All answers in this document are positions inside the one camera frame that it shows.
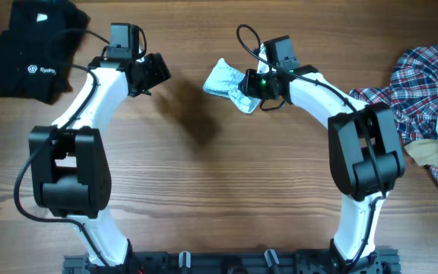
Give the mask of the light blue striped shirt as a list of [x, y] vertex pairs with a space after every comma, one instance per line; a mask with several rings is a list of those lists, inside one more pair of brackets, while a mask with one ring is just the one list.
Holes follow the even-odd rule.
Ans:
[[203, 91], [230, 99], [243, 113], [251, 114], [260, 103], [260, 99], [244, 95], [238, 88], [245, 74], [229, 66], [224, 58], [217, 61], [211, 74], [203, 84]]

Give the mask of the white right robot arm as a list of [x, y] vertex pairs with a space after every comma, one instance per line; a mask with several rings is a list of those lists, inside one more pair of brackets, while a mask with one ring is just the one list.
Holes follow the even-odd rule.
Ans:
[[372, 266], [382, 205], [405, 172], [390, 107], [349, 97], [317, 68], [300, 65], [288, 36], [259, 41], [248, 52], [259, 63], [246, 71], [240, 91], [299, 107], [327, 128], [330, 172], [342, 194], [341, 220], [331, 242], [332, 270], [350, 273]]

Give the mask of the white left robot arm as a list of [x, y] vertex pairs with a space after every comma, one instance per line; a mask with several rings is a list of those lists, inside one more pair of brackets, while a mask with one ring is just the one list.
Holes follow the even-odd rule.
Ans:
[[30, 133], [30, 157], [14, 185], [14, 203], [26, 218], [71, 225], [87, 254], [81, 272], [122, 272], [132, 245], [112, 217], [112, 178], [102, 133], [127, 97], [148, 95], [171, 77], [163, 57], [148, 53], [141, 27], [113, 23], [100, 56], [84, 67], [87, 81], [71, 106], [49, 126]]

